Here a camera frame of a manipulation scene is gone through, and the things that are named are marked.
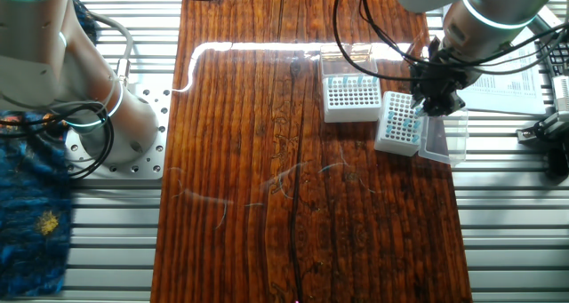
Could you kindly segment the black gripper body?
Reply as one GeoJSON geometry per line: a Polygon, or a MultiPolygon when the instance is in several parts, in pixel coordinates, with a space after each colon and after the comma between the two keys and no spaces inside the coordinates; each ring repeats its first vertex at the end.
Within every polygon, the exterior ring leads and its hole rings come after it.
{"type": "Polygon", "coordinates": [[[409,67],[414,97],[440,97],[472,85],[481,73],[455,59],[413,63],[409,67]]]}

